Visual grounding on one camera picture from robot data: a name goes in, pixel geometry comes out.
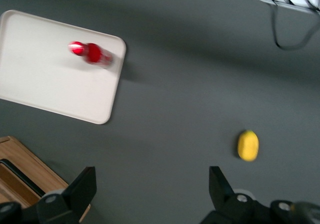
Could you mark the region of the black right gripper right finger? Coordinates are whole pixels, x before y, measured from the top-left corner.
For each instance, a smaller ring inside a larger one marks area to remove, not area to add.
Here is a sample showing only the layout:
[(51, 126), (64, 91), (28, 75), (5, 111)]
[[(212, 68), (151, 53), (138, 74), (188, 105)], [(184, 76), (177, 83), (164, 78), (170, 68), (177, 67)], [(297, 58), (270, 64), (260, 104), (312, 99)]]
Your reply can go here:
[(253, 199), (246, 194), (235, 193), (218, 166), (209, 168), (209, 194), (214, 210), (202, 223), (250, 223)]

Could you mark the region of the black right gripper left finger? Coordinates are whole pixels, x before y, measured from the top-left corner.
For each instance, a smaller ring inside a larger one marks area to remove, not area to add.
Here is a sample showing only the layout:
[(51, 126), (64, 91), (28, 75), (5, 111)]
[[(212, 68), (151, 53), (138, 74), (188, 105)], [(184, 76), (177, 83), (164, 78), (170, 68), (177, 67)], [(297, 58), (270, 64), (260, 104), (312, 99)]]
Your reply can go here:
[(39, 223), (80, 223), (96, 194), (95, 167), (86, 167), (63, 190), (51, 191), (36, 204)]

